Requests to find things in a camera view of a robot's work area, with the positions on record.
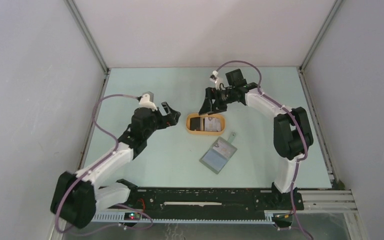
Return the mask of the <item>white printed credit card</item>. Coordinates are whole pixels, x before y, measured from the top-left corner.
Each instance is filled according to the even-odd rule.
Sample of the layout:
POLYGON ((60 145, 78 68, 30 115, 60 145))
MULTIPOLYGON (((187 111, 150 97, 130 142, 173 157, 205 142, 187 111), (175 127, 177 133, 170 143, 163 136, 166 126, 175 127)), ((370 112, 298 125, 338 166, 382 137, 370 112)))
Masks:
POLYGON ((223 138, 218 138, 217 141, 214 143, 212 149, 226 159, 230 159, 237 151, 236 147, 231 145, 228 141, 224 140, 223 138))

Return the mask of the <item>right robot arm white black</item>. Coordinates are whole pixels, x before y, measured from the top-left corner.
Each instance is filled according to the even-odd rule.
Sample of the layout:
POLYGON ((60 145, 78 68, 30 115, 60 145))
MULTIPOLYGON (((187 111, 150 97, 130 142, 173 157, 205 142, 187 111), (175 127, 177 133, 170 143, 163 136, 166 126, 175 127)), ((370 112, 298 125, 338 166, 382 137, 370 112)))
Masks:
POLYGON ((273 182, 277 191, 271 194, 271 204, 284 209, 291 202, 288 192, 293 190, 297 177, 297 164, 308 156, 309 147, 314 143, 306 110, 303 107, 290 108, 267 95, 261 85, 247 82, 240 69, 226 73, 227 86, 214 70, 209 79, 214 87, 205 89, 205 98, 199 115, 213 115, 227 111, 228 104, 242 103, 251 107, 273 122, 273 145, 282 157, 277 176, 273 182))

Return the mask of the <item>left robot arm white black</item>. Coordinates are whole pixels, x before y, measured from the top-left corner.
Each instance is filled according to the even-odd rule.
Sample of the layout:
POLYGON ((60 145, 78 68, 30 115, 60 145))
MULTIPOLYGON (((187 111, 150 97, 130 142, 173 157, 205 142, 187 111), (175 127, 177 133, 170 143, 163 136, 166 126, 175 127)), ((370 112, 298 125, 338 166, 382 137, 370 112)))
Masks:
POLYGON ((117 204, 133 208, 138 194, 128 183, 117 180, 109 186, 103 183, 118 169, 133 161, 147 146, 151 135, 157 131, 175 126, 181 113, 162 102, 165 115, 158 107, 150 104, 137 108, 131 123, 116 139, 116 146, 83 169, 62 173, 55 187, 50 210, 56 219, 63 219, 72 226, 82 229, 96 213, 117 204))

